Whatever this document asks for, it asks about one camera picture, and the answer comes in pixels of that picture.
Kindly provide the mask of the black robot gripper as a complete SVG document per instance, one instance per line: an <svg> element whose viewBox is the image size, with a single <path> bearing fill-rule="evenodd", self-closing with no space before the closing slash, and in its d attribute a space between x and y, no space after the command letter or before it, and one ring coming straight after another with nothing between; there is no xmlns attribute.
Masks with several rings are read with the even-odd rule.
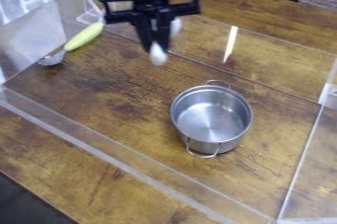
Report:
<svg viewBox="0 0 337 224"><path fill-rule="evenodd" d="M177 16L199 13L198 0L187 3L171 4L169 0L98 0L103 5L103 19L106 24L134 24L137 36L145 52L150 51L153 43L153 30L150 19L157 21L155 42L162 51L169 49L170 22ZM109 4L114 2L131 2L130 10L111 11Z"/></svg>

